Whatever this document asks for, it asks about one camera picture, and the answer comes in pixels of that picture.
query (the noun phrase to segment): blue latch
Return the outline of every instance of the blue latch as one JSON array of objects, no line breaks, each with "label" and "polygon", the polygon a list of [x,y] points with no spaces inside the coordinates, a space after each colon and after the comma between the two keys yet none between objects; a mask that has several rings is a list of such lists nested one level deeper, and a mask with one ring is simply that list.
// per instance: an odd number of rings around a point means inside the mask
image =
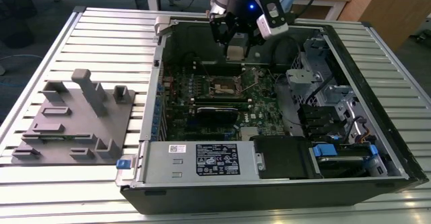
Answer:
[{"label": "blue latch", "polygon": [[379,150],[378,150],[378,148],[376,148],[376,146],[375,146],[375,145],[370,145],[370,150],[371,150],[371,154],[372,154],[372,155],[379,154]]},{"label": "blue latch", "polygon": [[119,159],[116,161],[118,170],[130,170],[132,168],[132,161],[127,159]]},{"label": "blue latch", "polygon": [[334,144],[318,144],[312,151],[316,157],[322,156],[338,156]]}]

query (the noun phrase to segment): motherboard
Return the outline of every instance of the motherboard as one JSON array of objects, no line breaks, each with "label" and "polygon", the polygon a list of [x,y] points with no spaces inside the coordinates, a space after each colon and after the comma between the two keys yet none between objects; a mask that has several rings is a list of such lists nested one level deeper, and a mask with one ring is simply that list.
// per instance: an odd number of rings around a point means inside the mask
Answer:
[{"label": "motherboard", "polygon": [[242,141],[284,135],[275,80],[260,67],[238,76],[196,74],[186,67],[164,73],[168,141]]}]

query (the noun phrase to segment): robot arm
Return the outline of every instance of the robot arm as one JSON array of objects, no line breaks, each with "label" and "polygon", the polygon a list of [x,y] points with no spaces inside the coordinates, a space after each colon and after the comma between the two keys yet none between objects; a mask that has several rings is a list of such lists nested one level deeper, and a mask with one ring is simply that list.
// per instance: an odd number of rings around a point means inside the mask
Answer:
[{"label": "robot arm", "polygon": [[[279,0],[214,0],[210,11],[210,24],[214,39],[224,45],[226,52],[236,33],[248,34],[250,47],[288,30],[288,20]],[[220,32],[222,22],[227,30]]]}]

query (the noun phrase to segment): barcode sticker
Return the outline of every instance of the barcode sticker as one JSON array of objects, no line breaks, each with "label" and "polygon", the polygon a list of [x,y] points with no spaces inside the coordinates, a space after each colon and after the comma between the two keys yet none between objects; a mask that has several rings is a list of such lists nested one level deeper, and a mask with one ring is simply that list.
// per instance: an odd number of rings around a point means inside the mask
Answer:
[{"label": "barcode sticker", "polygon": [[170,145],[170,153],[184,153],[186,152],[186,145]]}]

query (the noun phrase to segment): metal bracket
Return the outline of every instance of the metal bracket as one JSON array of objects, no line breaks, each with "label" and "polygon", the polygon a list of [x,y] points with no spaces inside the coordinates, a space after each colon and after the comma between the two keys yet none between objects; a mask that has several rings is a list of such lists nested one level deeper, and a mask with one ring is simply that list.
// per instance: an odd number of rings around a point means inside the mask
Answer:
[{"label": "metal bracket", "polygon": [[259,171],[266,170],[264,160],[263,160],[263,153],[256,153],[256,166]]},{"label": "metal bracket", "polygon": [[155,22],[155,32],[158,36],[163,36],[171,32],[171,16],[158,16]]}]

